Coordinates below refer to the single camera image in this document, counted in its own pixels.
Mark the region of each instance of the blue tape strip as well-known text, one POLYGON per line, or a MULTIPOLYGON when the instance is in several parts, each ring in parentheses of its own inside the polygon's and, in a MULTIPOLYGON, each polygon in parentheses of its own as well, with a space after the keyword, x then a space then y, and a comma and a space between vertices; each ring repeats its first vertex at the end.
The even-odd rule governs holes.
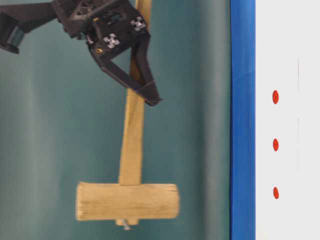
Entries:
POLYGON ((255 230, 255 0, 230 0, 232 240, 254 240, 255 230))

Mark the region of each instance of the green cloth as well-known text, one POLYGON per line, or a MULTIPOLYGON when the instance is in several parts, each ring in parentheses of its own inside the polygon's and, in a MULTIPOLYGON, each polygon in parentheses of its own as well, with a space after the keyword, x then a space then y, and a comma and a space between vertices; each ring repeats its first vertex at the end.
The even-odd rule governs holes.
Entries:
MULTIPOLYGON (((78 181, 117 181, 125 89, 57 20, 20 55, 0 51, 0 239, 228 239, 229 10, 211 2, 153 1, 148 58, 164 100, 146 107, 142 181, 177 184, 181 208, 132 231, 75 219, 78 181)), ((1 1, 18 3, 31 1, 1 1)), ((115 61, 128 70, 129 52, 115 61)))

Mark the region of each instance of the red dot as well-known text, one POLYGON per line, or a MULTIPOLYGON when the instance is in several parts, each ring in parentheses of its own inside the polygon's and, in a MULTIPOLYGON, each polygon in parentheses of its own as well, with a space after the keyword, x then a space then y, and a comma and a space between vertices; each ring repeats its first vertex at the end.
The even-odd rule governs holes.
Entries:
POLYGON ((279 93, 277 90, 273 91, 272 100, 274 104, 277 104, 279 102, 279 93))
POLYGON ((275 151, 278 151, 278 149, 279 149, 279 142, 278 142, 278 140, 276 138, 273 139, 273 149, 275 151))
POLYGON ((273 188, 273 196, 274 196, 275 199, 279 198, 279 191, 278 191, 277 187, 273 188))

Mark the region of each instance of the white surface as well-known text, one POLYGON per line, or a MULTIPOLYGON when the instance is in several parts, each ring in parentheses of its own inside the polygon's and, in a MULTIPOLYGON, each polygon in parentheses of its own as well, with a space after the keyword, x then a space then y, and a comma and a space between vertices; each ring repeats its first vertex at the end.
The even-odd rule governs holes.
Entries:
POLYGON ((256 0, 257 240, 320 239, 319 11, 314 0, 256 0))

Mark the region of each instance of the wooden mallet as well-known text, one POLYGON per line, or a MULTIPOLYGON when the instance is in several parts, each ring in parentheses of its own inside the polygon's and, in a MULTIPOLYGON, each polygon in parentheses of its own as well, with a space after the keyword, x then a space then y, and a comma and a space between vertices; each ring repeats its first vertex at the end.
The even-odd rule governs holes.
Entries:
MULTIPOLYGON (((147 24, 151 3, 151 0, 136 1, 136 8, 147 24)), ((142 81, 133 58, 130 74, 136 81, 142 81)), ((129 230, 139 219, 171 219, 178 215, 179 192, 175 184, 141 184, 144 108, 144 100, 128 89, 119 182, 80 182, 76 190, 77 220, 116 220, 117 225, 129 230)))

